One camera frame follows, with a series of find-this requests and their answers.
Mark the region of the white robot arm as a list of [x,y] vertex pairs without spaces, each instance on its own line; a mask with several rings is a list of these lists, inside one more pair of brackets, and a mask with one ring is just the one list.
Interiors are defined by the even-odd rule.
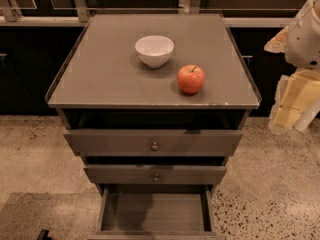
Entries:
[[288,26],[264,46],[271,53],[283,53],[296,67],[283,75],[276,88],[269,130],[281,135],[304,131],[319,113],[320,102],[320,0],[308,0]]

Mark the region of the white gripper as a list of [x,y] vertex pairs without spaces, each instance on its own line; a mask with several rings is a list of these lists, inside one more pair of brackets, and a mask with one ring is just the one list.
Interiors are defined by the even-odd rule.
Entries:
[[[264,46],[271,53],[284,53],[288,26],[281,29]],[[275,135],[287,133],[320,96],[320,72],[302,69],[292,74],[281,99],[281,106],[274,105],[269,116],[268,129]]]

